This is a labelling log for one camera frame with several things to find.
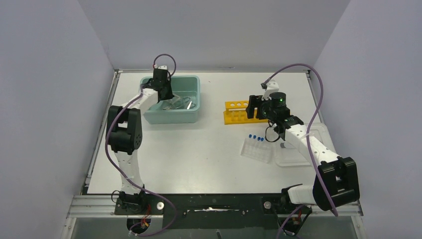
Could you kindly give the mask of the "metal crucible tongs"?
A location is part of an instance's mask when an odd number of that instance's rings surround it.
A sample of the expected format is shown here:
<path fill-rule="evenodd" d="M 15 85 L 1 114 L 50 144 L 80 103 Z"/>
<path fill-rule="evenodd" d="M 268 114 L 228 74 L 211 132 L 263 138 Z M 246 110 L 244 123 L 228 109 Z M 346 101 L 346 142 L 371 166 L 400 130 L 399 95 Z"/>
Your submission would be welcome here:
<path fill-rule="evenodd" d="M 191 97 L 174 97 L 171 101 L 170 107 L 173 110 L 186 110 L 190 101 L 192 101 L 192 106 L 190 109 L 194 109 L 196 107 L 196 103 Z"/>

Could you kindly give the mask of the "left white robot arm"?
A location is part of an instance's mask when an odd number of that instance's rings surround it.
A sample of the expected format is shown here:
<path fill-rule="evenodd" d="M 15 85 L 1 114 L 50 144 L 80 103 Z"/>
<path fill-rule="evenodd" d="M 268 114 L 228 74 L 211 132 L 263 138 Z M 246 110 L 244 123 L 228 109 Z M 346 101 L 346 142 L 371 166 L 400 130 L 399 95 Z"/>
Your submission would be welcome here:
<path fill-rule="evenodd" d="M 128 102 L 110 106 L 107 115 L 105 153 L 112 166 L 120 173 L 121 195 L 141 197 L 141 180 L 137 151 L 142 143 L 142 116 L 153 105 L 173 98 L 171 73 L 166 66 L 153 69 L 153 76 L 141 84 Z"/>

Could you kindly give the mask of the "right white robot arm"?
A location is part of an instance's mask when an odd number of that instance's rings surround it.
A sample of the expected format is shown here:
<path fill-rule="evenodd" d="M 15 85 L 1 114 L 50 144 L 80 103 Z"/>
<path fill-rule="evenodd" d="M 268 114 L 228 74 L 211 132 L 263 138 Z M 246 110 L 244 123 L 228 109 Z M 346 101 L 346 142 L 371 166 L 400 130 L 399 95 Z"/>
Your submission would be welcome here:
<path fill-rule="evenodd" d="M 313 185 L 297 184 L 282 189 L 282 210 L 291 213 L 299 205 L 316 205 L 337 215 L 338 207 L 359 200 L 356 162 L 351 157 L 338 155 L 311 135 L 311 125 L 305 125 L 299 117 L 290 113 L 285 93 L 271 93 L 268 100 L 261 95 L 251 95 L 246 116 L 248 119 L 267 120 L 274 126 L 279 138 L 293 146 L 316 172 Z"/>

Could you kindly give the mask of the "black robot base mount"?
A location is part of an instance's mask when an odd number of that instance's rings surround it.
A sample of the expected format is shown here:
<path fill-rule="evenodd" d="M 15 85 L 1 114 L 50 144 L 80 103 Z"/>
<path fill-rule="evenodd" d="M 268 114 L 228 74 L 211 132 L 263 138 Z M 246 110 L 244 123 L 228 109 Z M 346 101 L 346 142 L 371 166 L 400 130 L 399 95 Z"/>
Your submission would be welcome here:
<path fill-rule="evenodd" d="M 114 214 L 127 216 L 133 235 L 181 229 L 281 229 L 294 236 L 313 212 L 310 206 L 292 204 L 287 192 L 253 194 L 163 194 L 141 191 L 111 194 Z"/>

